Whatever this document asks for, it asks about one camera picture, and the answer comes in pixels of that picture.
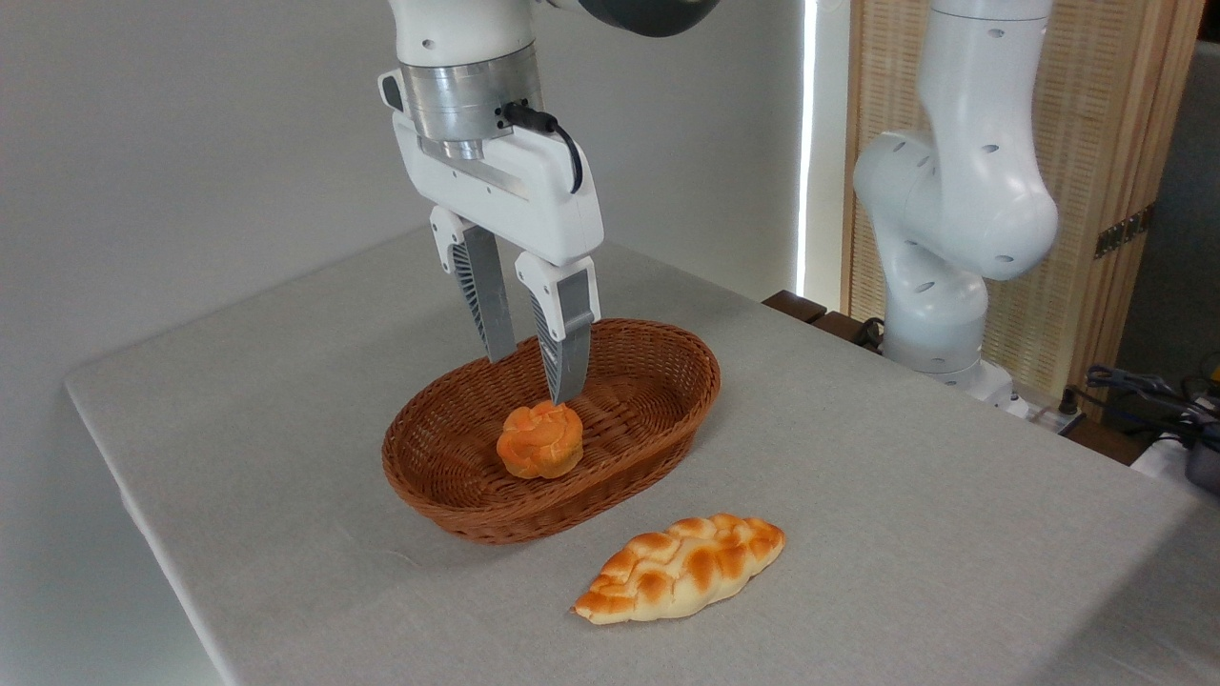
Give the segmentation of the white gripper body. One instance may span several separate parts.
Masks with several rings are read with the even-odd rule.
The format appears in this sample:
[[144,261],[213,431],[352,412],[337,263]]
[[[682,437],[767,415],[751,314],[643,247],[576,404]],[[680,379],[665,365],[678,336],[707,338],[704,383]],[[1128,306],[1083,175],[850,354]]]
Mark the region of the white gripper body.
[[482,159],[445,157],[436,142],[415,131],[401,85],[401,74],[379,74],[382,100],[392,109],[396,143],[418,195],[553,265],[575,262],[600,247],[597,184],[582,159],[582,183],[572,190],[572,155],[565,142],[512,129],[486,139]]

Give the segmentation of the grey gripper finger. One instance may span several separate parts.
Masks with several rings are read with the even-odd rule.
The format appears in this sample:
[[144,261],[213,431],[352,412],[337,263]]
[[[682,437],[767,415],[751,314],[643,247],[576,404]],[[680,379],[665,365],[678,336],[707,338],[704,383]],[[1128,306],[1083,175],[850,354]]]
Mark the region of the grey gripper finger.
[[440,269],[456,280],[489,361],[516,350],[497,236],[445,208],[429,216]]
[[590,330],[601,319],[597,265],[583,258],[558,269],[523,251],[515,269],[531,293],[549,394],[560,405],[580,395],[586,383]]

